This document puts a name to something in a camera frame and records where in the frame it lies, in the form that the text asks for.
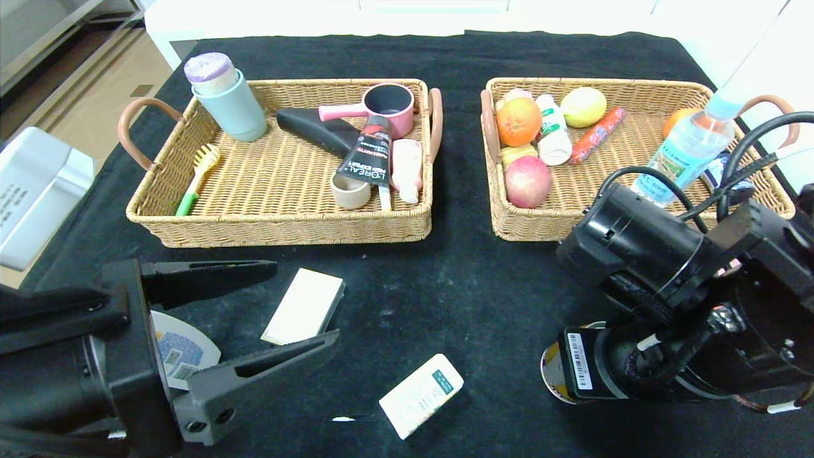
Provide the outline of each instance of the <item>wicker basket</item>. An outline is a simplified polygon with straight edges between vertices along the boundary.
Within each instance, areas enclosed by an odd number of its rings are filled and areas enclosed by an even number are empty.
[[[432,163],[443,125],[437,89],[428,92],[427,85],[416,79],[387,80],[413,92],[414,127],[408,138],[421,142],[424,150],[424,187],[418,203],[395,200],[389,212],[380,210],[377,192],[360,209],[340,208],[329,184],[339,158],[278,128],[274,117],[278,108],[357,103],[368,87],[383,81],[250,81],[269,123],[264,136],[251,143],[224,134],[196,98],[183,115],[157,99],[133,102],[122,113],[120,139],[147,174],[127,205],[127,218],[171,248],[393,243],[425,238],[431,229]],[[127,134],[134,114],[147,104],[158,105],[177,120],[155,163]],[[361,118],[348,121],[357,128],[364,124]],[[190,215],[174,216],[193,176],[193,154],[205,143],[216,144],[221,159],[207,173]]]
[[[608,107],[623,107],[627,116],[617,130],[608,137],[597,151],[581,165],[551,167],[551,191],[545,203],[536,209],[515,207],[506,199],[503,165],[498,157],[500,141],[494,118],[494,99],[499,99],[515,87],[528,90],[535,96],[551,94],[562,99],[571,90],[591,86],[601,90],[608,100]],[[646,81],[583,78],[493,78],[481,94],[484,130],[484,151],[489,181],[489,201],[492,208],[492,229],[502,239],[511,241],[562,240],[583,216],[583,210],[591,205],[597,189],[608,174],[627,165],[644,165],[663,141],[664,121],[679,108],[703,108],[711,91],[700,84],[679,81]],[[571,141],[576,143],[588,130],[569,129]],[[743,133],[735,126],[734,148]],[[758,158],[758,152],[750,148],[744,164]],[[635,175],[625,175],[619,181],[632,184]],[[794,205],[783,191],[771,171],[761,170],[752,177],[757,188],[755,197],[784,218],[794,215]],[[686,190],[695,203],[707,197],[709,192],[696,180]],[[674,202],[667,207],[674,214],[684,208]],[[709,227],[716,224],[715,213],[703,213]]]

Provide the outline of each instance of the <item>basket handle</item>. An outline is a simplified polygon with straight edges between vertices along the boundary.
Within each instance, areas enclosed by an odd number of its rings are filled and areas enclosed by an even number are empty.
[[[441,147],[441,135],[444,131],[444,104],[441,100],[441,90],[437,87],[430,89],[430,105],[432,106],[432,128],[430,130],[430,164],[438,156]]]
[[[130,123],[133,122],[133,118],[136,116],[136,113],[138,113],[138,110],[140,110],[142,107],[146,107],[147,105],[155,105],[156,107],[161,108],[176,122],[183,122],[184,116],[176,111],[175,108],[167,105],[167,103],[163,100],[158,100],[152,97],[139,97],[131,102],[130,105],[125,107],[125,110],[121,112],[121,116],[119,117],[119,125],[116,129],[119,133],[119,142],[121,142],[121,146],[125,149],[125,151],[127,151],[127,153],[130,154],[131,157],[144,170],[149,172],[155,168],[155,163],[150,161],[147,156],[144,156],[144,153],[136,148],[136,145],[133,144],[133,140],[130,139]]]
[[[501,141],[497,137],[497,125],[495,124],[495,104],[492,101],[492,92],[489,89],[480,91],[480,104],[482,112],[480,123],[484,127],[484,137],[486,138],[486,150],[489,157],[497,164],[500,161],[498,155],[501,151]]]
[[[788,113],[794,112],[794,108],[792,108],[791,104],[786,102],[784,99],[782,99],[782,98],[780,98],[780,97],[778,97],[776,95],[764,94],[764,95],[758,95],[757,97],[754,97],[753,99],[749,99],[749,101],[746,102],[745,105],[743,105],[743,108],[741,108],[741,111],[738,112],[737,115],[741,116],[744,112],[748,111],[750,108],[754,107],[755,105],[757,105],[758,103],[761,103],[761,102],[773,103],[776,107],[778,107],[780,109],[780,111],[783,114],[788,114]],[[786,141],[783,142],[783,144],[780,145],[779,148],[789,146],[792,143],[796,142],[797,137],[799,135],[800,135],[800,124],[795,123],[795,124],[789,125],[789,135],[786,137]]]

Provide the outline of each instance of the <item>green handle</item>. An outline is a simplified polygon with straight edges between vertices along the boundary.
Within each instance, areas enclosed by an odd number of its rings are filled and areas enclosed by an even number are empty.
[[[190,209],[192,209],[192,205],[196,200],[198,200],[198,195],[194,192],[184,194],[184,198],[181,199],[181,204],[178,206],[178,211],[175,212],[175,216],[186,216],[190,214]]]

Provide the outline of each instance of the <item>water bottle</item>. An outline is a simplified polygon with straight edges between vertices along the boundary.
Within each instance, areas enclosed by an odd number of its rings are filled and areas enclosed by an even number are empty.
[[[686,189],[735,138],[733,119],[741,107],[716,92],[702,112],[676,123],[647,166]],[[632,189],[660,207],[676,198],[651,175],[639,175]]]

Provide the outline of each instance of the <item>purple lid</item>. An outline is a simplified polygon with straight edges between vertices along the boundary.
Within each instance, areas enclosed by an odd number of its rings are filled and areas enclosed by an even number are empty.
[[[233,68],[232,60],[222,52],[208,52],[186,61],[184,74],[189,82],[213,80]]]

